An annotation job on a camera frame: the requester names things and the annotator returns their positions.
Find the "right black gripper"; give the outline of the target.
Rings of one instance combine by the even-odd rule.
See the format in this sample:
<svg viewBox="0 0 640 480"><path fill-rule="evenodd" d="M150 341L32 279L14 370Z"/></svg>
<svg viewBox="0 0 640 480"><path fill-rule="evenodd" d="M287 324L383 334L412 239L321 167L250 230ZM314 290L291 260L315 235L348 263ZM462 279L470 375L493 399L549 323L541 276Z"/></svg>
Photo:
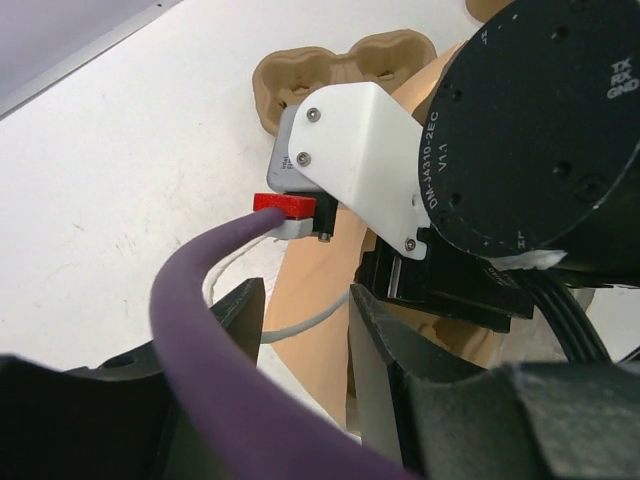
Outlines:
<svg viewBox="0 0 640 480"><path fill-rule="evenodd" d="M516 1L461 49L409 129L376 136L430 225L367 253L377 299L499 332L518 284L639 283L639 5Z"/></svg>

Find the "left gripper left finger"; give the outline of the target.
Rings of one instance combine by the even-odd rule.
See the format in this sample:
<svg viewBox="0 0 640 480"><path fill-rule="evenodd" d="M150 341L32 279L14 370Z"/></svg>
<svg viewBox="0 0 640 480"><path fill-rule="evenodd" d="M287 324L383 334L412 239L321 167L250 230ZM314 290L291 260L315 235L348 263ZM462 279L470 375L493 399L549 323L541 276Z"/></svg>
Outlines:
<svg viewBox="0 0 640 480"><path fill-rule="evenodd" d="M236 346L257 363L264 318L265 289L261 278L250 278L235 287L209 308ZM163 372L149 341L128 352L112 357L96 368L87 366L65 374L98 380L136 380Z"/></svg>

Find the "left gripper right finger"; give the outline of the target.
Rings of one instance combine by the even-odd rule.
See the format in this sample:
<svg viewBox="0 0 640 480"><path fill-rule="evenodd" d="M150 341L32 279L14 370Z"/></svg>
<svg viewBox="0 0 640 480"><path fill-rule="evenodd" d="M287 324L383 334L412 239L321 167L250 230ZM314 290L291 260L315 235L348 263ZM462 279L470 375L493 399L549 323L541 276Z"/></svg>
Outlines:
<svg viewBox="0 0 640 480"><path fill-rule="evenodd" d="M349 298L363 444L412 479L490 476L490 377L403 323L363 286Z"/></svg>

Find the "brown paper bag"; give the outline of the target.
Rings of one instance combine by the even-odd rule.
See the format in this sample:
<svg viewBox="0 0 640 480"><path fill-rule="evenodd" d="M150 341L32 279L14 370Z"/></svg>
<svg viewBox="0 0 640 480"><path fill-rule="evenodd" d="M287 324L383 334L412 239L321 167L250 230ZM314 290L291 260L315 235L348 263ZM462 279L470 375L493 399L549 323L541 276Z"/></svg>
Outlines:
<svg viewBox="0 0 640 480"><path fill-rule="evenodd" d="M339 209L336 239L328 243L311 238L290 242L266 309L266 328L278 330L302 322L346 293L363 252L373 248L374 240L374 234L358 217ZM531 320L516 321L510 333L498 334L396 305L390 309L425 338L481 367L565 358L540 313ZM273 347L330 417L347 431L360 434L348 323L348 307L342 305L310 332L279 341Z"/></svg>

